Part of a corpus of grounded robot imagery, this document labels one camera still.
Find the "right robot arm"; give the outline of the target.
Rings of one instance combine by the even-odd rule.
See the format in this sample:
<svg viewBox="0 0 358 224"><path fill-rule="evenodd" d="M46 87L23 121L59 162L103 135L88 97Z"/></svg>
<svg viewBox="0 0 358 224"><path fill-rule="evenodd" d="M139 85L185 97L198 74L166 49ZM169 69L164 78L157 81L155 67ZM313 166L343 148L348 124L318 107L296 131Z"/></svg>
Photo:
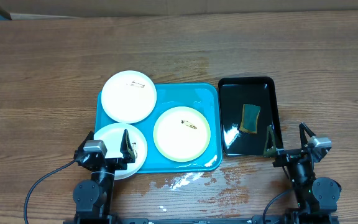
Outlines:
<svg viewBox="0 0 358 224"><path fill-rule="evenodd" d="M326 136L317 136L305 123L300 123L298 149L285 150L276 145L273 126L267 128L264 157L274 159L272 165L281 167L291 182L291 188L280 193L264 208L262 223L338 223L332 215L337 210L341 185L328 177L316 177L314 165L321 162L332 148L332 141ZM281 197L293 192L297 207L288 208L277 218L267 216L270 206Z"/></svg>

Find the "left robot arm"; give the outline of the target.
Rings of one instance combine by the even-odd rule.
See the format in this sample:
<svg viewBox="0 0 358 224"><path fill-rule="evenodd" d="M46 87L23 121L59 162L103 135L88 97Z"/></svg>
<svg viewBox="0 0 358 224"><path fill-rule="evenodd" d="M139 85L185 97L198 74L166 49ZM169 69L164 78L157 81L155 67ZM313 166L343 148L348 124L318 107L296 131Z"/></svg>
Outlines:
<svg viewBox="0 0 358 224"><path fill-rule="evenodd" d="M110 212L115 171L126 170L135 162L135 153L130 144L128 130L119 136L119 151L122 157L107 158L107 147L102 140L94 139L90 132L74 153L74 161L91 171L89 180L81 181L73 190L76 203L74 223L118 224L121 219Z"/></svg>

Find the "yellow-green rimmed plate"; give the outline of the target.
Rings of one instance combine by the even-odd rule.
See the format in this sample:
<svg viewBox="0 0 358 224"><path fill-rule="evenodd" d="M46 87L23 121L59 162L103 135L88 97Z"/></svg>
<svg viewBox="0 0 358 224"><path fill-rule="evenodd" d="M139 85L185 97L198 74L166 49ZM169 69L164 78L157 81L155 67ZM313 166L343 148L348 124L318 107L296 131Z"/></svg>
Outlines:
<svg viewBox="0 0 358 224"><path fill-rule="evenodd" d="M153 139L159 153L167 159L189 162L205 152L211 139L211 129L199 111L177 106L158 117Z"/></svg>

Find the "green yellow sponge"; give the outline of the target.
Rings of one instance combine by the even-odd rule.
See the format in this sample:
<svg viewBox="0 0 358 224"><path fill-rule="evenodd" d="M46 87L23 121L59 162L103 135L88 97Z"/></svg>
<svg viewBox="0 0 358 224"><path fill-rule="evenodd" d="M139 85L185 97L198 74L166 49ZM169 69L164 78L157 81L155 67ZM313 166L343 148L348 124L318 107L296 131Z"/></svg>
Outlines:
<svg viewBox="0 0 358 224"><path fill-rule="evenodd" d="M239 131L248 134L257 134L257 123L259 120L260 106L243 104L242 118Z"/></svg>

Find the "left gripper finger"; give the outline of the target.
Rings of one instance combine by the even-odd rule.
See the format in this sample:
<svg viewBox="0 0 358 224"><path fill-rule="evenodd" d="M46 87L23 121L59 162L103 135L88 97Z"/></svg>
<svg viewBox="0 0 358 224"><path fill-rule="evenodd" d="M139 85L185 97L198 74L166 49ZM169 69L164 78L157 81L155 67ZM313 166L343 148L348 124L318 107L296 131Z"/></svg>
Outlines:
<svg viewBox="0 0 358 224"><path fill-rule="evenodd" d="M89 140L93 140L94 139L94 132L93 131L90 131L88 133L88 135L85 137L84 141L81 143L81 148L84 148L85 144L87 141Z"/></svg>
<svg viewBox="0 0 358 224"><path fill-rule="evenodd" d="M127 129L124 130L122 135L120 152L122 153L124 159L135 159L135 152L132 148L132 144L129 139L129 132Z"/></svg>

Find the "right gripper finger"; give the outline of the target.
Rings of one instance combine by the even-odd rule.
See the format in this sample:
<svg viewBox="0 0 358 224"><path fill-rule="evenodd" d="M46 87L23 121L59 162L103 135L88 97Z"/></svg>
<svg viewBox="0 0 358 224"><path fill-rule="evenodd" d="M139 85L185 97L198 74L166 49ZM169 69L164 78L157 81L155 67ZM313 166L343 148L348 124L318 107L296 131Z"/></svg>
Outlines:
<svg viewBox="0 0 358 224"><path fill-rule="evenodd" d="M305 123L299 124L299 130L300 130L301 145L305 146L308 143L306 136L313 137L315 136L315 133L312 132L312 130Z"/></svg>
<svg viewBox="0 0 358 224"><path fill-rule="evenodd" d="M275 131L273 126L269 125L267 127L266 142L264 146L263 156L264 157L275 157L277 151L276 142L275 142Z"/></svg>

